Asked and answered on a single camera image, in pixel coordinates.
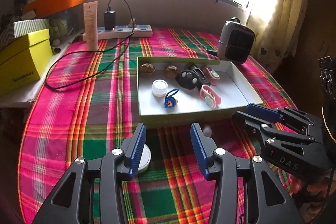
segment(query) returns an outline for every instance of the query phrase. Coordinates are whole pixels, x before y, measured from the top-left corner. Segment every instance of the black charger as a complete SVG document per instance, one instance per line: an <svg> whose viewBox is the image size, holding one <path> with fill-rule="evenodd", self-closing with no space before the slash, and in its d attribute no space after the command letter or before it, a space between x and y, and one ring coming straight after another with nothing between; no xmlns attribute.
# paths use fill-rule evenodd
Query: black charger
<svg viewBox="0 0 336 224"><path fill-rule="evenodd" d="M114 30L116 27L116 12L111 11L111 7L107 7L107 11L104 13L104 26L105 30Z"/></svg>

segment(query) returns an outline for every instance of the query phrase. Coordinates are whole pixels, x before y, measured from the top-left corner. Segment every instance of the small heater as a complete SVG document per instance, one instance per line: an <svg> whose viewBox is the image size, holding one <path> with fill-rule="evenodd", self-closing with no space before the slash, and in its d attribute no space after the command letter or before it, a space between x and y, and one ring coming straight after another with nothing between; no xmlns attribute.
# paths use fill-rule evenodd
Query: small heater
<svg viewBox="0 0 336 224"><path fill-rule="evenodd" d="M250 54L254 37L254 32L234 17L223 26L217 52L212 50L207 52L220 60L242 64Z"/></svg>

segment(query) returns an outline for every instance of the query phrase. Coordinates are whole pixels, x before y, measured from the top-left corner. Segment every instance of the floral curtain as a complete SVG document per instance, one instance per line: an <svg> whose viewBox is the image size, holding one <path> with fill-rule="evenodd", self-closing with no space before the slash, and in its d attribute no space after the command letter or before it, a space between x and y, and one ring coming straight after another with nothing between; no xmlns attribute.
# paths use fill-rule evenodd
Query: floral curtain
<svg viewBox="0 0 336 224"><path fill-rule="evenodd" d="M252 0L248 26L256 38L251 55L273 73L295 55L308 0Z"/></svg>

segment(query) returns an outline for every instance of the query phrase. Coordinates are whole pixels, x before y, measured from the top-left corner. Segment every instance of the white power strip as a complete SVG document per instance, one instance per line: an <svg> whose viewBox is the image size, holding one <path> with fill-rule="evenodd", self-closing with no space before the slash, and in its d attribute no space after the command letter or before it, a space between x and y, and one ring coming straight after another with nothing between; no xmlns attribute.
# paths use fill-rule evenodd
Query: white power strip
<svg viewBox="0 0 336 224"><path fill-rule="evenodd" d="M128 26L116 26L114 30L105 30L105 27L98 28L98 40L112 38L126 38L132 33L132 28ZM152 37L152 28L150 25L137 25L134 28L132 37ZM83 34L83 40L86 41L86 35Z"/></svg>

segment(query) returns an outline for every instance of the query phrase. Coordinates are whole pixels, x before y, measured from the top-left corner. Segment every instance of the pink clip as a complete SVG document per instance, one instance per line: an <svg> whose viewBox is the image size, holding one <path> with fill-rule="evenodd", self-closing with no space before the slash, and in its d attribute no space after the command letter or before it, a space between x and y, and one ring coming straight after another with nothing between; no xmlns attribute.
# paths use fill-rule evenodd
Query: pink clip
<svg viewBox="0 0 336 224"><path fill-rule="evenodd" d="M202 72L207 77L211 85L216 85L217 81L220 79L219 75L210 67L205 67Z"/></svg>
<svg viewBox="0 0 336 224"><path fill-rule="evenodd" d="M199 91L199 95L211 108L215 108L222 102L222 99L217 95L217 93L213 91L209 85L202 85Z"/></svg>

